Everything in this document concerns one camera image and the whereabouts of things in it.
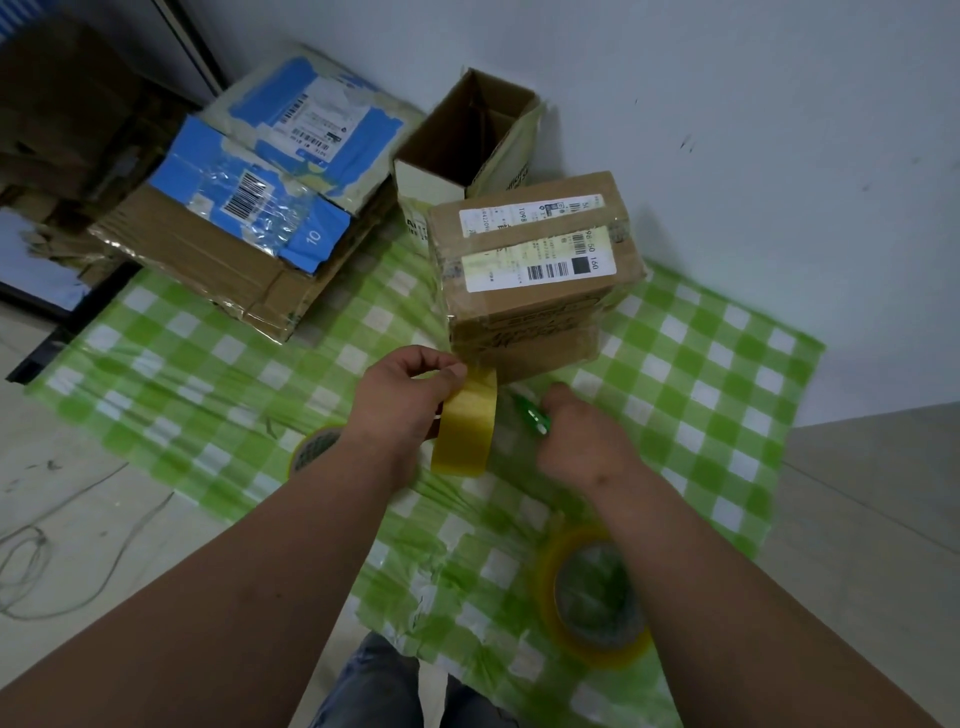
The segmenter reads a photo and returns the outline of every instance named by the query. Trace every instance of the left hand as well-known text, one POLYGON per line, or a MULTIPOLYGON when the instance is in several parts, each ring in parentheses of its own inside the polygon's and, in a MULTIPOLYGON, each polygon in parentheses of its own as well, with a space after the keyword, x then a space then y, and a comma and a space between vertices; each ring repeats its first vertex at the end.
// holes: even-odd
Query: left hand
POLYGON ((467 365, 452 353, 421 346, 390 352, 357 383, 341 439, 395 459, 400 468, 396 487, 404 488, 413 479, 418 448, 436 436, 437 410, 466 378, 467 365), (431 377, 412 378, 434 371, 431 377))

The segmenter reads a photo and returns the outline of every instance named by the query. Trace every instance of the green box cutter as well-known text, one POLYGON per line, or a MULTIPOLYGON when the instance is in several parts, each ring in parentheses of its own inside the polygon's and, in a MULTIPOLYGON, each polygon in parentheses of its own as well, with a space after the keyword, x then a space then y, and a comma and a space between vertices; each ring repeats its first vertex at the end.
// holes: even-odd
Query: green box cutter
POLYGON ((520 413, 520 419, 534 432, 545 435, 550 431, 550 418, 540 412, 535 404, 518 394, 514 394, 514 404, 520 413))

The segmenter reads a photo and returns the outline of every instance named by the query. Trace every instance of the leg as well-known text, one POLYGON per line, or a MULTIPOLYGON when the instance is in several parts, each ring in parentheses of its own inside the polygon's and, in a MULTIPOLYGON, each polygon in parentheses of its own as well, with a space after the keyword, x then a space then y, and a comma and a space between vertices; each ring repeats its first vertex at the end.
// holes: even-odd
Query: leg
POLYGON ((446 679, 446 706, 440 728, 518 728, 519 723, 452 675, 446 679))
POLYGON ((423 728, 419 664, 371 632, 337 678, 310 728, 423 728))

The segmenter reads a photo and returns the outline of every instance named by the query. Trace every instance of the right hand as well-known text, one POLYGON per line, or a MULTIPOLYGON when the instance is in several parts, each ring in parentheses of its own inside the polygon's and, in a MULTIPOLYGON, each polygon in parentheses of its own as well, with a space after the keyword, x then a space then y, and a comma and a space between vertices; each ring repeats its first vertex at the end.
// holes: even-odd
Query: right hand
POLYGON ((546 475, 591 498, 622 482, 624 475, 646 470, 623 427, 566 384, 553 384, 540 407, 550 418, 550 432, 537 455, 546 475))

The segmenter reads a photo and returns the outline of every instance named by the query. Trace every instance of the white wall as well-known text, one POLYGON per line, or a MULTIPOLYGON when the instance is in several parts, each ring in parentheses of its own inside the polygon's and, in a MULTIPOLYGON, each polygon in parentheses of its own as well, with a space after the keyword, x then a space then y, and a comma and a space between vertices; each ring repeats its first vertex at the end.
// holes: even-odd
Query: white wall
POLYGON ((955 0, 186 4, 234 76, 297 39, 424 109, 537 89, 541 171, 611 169, 648 255, 828 345, 802 423, 960 400, 955 0))

